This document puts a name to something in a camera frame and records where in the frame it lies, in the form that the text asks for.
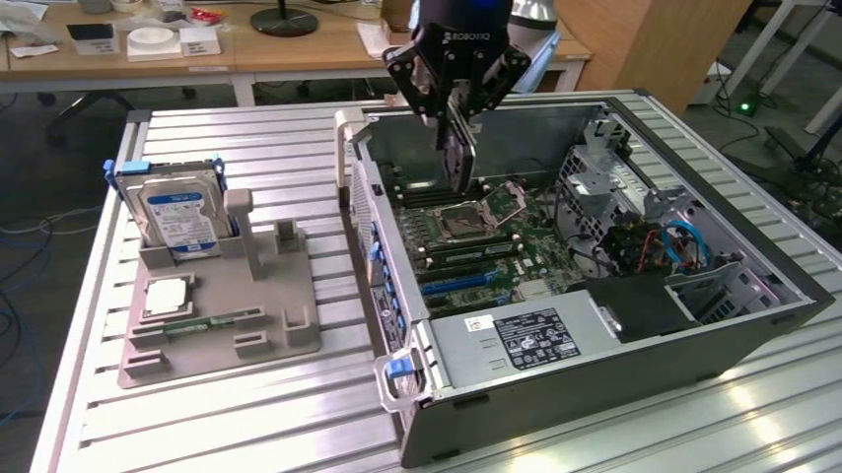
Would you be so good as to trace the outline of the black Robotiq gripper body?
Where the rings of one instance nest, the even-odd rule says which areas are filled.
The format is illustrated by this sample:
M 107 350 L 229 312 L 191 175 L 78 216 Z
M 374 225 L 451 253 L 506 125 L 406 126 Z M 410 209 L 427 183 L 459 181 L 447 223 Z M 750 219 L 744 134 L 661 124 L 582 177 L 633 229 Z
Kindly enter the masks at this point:
M 425 55 L 454 47 L 469 54 L 501 50 L 510 43 L 513 1 L 417 1 L 414 43 Z

